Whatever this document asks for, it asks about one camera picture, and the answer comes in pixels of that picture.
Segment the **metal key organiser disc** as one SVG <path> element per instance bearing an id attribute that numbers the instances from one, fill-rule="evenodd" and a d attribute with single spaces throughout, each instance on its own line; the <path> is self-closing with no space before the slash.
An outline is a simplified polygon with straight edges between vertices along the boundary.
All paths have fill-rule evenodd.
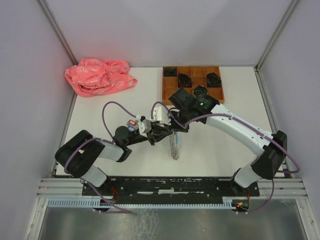
<path id="1" fill-rule="evenodd" d="M 169 136 L 169 145 L 170 145 L 170 152 L 171 157 L 174 160 L 179 159 L 179 148 L 178 148 L 178 134 L 176 132 L 172 132 L 172 134 Z"/>

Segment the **red tag key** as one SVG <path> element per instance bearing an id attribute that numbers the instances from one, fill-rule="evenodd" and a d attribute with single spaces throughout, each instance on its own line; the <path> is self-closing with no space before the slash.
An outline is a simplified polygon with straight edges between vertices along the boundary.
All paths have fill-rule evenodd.
<path id="1" fill-rule="evenodd" d="M 136 126 L 137 125 L 137 121 L 136 120 L 132 120 L 132 119 L 130 119 L 127 123 L 126 123 L 126 125 L 127 126 Z"/>

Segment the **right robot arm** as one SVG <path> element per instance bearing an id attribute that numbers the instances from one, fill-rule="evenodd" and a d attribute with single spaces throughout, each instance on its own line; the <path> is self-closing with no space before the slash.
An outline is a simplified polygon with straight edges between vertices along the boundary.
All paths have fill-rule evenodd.
<path id="1" fill-rule="evenodd" d="M 228 134 L 255 155 L 250 163 L 233 174 L 229 182 L 229 189 L 236 196 L 244 194 L 258 180 L 272 180 L 287 157 L 287 135 L 284 132 L 260 129 L 230 112 L 207 93 L 194 96 L 181 87 L 169 97 L 169 101 L 178 109 L 172 120 L 182 128 L 187 129 L 192 122 L 202 122 Z"/>

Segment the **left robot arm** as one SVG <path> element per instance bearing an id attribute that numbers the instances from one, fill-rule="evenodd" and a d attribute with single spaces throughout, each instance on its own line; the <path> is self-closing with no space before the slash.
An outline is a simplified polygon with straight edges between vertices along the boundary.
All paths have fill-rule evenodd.
<path id="1" fill-rule="evenodd" d="M 64 167 L 65 173 L 91 183 L 99 195 L 106 195 L 111 183 L 107 174 L 94 165 L 98 158 L 122 163 L 132 153 L 128 146 L 142 142 L 149 142 L 153 146 L 171 133 L 168 116 L 155 116 L 152 120 L 141 116 L 137 120 L 130 119 L 126 126 L 119 126 L 112 141 L 81 130 L 57 150 L 54 158 Z"/>

